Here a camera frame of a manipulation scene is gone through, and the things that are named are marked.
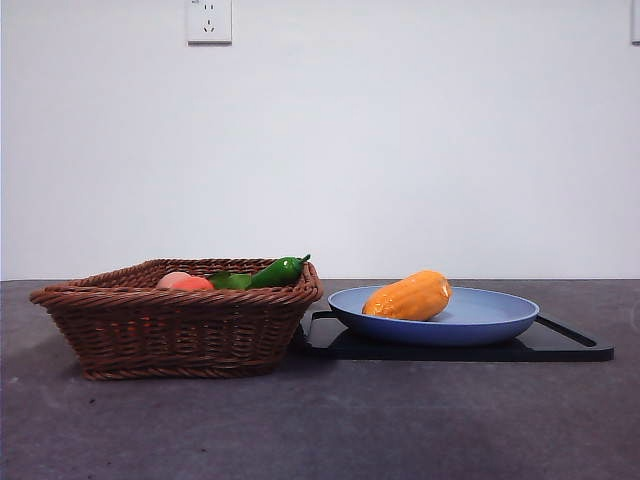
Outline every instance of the black cutting board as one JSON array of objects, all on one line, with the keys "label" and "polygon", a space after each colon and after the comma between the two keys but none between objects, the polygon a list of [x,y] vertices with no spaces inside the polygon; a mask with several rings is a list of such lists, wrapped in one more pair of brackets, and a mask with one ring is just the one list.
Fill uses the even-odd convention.
[{"label": "black cutting board", "polygon": [[477,347],[425,347],[381,342],[354,333],[333,312],[314,312],[300,322],[291,349],[309,355],[353,360],[481,362],[602,362],[613,345],[540,314],[508,342]]}]

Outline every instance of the wicker basket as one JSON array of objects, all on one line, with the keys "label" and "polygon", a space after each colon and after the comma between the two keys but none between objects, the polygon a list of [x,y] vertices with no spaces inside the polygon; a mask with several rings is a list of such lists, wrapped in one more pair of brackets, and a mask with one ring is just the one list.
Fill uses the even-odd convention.
[{"label": "wicker basket", "polygon": [[230,378],[278,365],[311,303],[322,297],[315,268],[297,284],[242,290],[156,289],[165,274],[255,273],[272,259],[149,260],[31,293],[51,314],[92,380]]}]

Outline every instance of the basket rim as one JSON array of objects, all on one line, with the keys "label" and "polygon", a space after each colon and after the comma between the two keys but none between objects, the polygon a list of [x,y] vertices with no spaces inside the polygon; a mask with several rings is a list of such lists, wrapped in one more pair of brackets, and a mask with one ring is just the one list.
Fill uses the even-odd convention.
[{"label": "basket rim", "polygon": [[127,306],[186,306],[186,305],[220,305],[234,303],[258,304],[299,304],[312,303],[323,295],[322,284],[315,267],[311,262],[303,264],[303,271],[295,285],[285,287],[264,287],[250,290],[193,290],[183,291],[169,288],[154,287],[100,287],[83,286],[79,283],[100,281],[112,276],[123,276],[134,273],[142,268],[153,267],[166,262],[197,265],[203,262],[251,263],[271,261],[269,258],[158,258],[147,260],[136,265],[120,268],[110,272],[91,275],[89,277],[73,279],[49,285],[33,291],[29,299],[35,304],[43,306],[78,306],[104,307],[106,303],[117,300]]}]

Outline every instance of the gray countertop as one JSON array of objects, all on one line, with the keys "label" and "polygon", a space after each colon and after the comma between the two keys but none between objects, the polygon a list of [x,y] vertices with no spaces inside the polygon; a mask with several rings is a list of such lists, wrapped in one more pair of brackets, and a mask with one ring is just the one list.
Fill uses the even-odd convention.
[{"label": "gray countertop", "polygon": [[[20,479],[640,478],[640,280],[465,280],[615,345],[594,363],[330,360],[262,377],[92,382],[2,283],[2,471]],[[333,291],[380,281],[325,280]]]}]

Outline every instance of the orange squash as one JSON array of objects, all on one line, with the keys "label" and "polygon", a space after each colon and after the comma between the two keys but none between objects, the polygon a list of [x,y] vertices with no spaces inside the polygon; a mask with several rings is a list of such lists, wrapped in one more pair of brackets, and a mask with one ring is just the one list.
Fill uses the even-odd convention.
[{"label": "orange squash", "polygon": [[444,275],[422,270],[373,292],[362,307],[362,313],[425,321],[445,309],[451,294],[451,286]]}]

